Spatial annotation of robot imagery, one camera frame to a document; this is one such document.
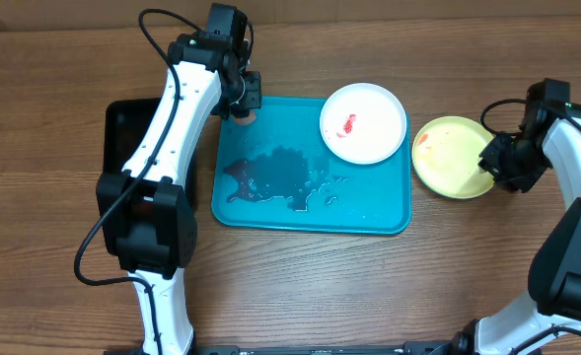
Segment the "green orange scrub sponge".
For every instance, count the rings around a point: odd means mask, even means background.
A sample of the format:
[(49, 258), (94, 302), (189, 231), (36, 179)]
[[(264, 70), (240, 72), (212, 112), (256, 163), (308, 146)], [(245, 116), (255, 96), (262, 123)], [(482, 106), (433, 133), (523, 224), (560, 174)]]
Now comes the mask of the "green orange scrub sponge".
[(256, 114), (254, 111), (251, 111), (250, 114), (246, 117), (238, 118), (238, 117), (233, 116), (232, 120), (237, 125), (247, 126), (247, 125), (252, 124), (256, 120)]

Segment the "yellow green plate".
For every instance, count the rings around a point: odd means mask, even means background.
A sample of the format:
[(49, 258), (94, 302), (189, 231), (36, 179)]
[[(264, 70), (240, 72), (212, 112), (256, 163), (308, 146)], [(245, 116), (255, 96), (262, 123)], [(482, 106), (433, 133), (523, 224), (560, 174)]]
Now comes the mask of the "yellow green plate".
[(469, 118), (435, 118), (419, 130), (412, 143), (415, 172), (428, 188), (442, 196), (479, 197), (494, 185), (492, 175), (478, 166), (479, 154), (492, 138)]

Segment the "pink white plate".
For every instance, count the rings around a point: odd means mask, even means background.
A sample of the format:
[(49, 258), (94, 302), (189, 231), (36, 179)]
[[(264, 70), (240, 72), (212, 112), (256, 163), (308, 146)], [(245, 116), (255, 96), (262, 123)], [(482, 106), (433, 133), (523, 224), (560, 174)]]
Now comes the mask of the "pink white plate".
[(356, 165), (380, 163), (393, 155), (408, 129), (406, 112), (389, 90), (356, 83), (335, 91), (320, 115), (320, 132), (338, 158)]

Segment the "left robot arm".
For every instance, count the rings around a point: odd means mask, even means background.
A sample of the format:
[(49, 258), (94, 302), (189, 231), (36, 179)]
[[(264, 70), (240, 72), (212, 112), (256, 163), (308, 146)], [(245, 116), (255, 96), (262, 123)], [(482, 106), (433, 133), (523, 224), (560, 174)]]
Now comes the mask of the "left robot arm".
[(194, 330), (186, 313), (184, 270), (197, 226), (185, 194), (186, 176), (211, 115), (244, 119), (262, 106), (261, 76), (248, 66), (254, 30), (237, 7), (212, 4), (205, 27), (182, 34), (159, 55), (166, 84), (131, 157), (97, 184), (100, 218), (80, 244), (74, 273), (98, 231), (134, 285), (145, 338), (138, 354), (191, 354)]

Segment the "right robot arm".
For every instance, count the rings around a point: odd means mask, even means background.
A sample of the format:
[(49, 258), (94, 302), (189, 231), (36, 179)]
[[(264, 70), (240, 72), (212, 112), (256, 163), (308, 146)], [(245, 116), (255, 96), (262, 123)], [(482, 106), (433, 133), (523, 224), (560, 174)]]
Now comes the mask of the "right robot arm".
[(471, 321), (439, 354), (539, 354), (563, 335), (581, 338), (581, 105), (569, 83), (554, 79), (530, 86), (521, 103), (518, 132), (495, 133), (478, 165), (510, 192), (527, 192), (554, 170), (565, 213), (534, 256), (527, 291)]

